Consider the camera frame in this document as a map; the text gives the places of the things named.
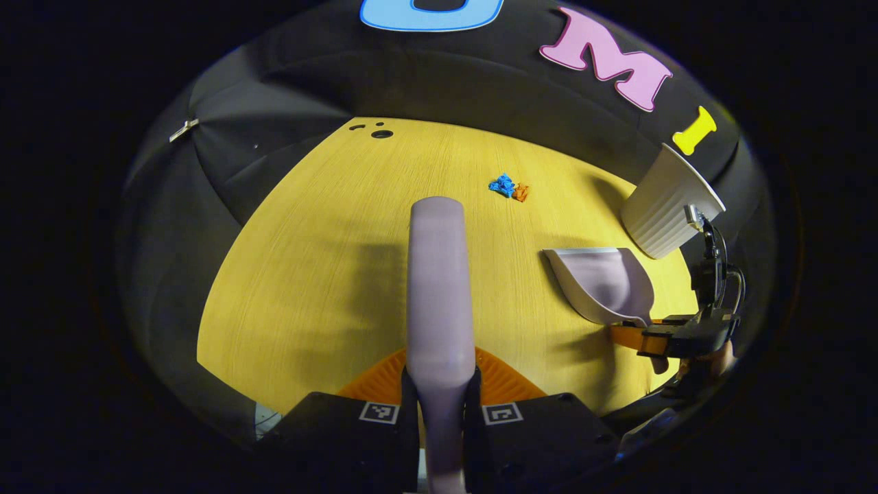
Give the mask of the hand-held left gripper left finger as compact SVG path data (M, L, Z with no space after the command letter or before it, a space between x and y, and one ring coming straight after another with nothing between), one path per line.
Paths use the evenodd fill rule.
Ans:
M311 392L257 442L297 493L413 493L419 487L417 391L395 351L335 393Z

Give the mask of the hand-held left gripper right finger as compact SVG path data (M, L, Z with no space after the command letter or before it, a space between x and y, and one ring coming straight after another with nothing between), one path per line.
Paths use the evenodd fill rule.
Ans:
M571 392L549 395L477 348L463 406L470 493L548 493L608 466L620 436Z

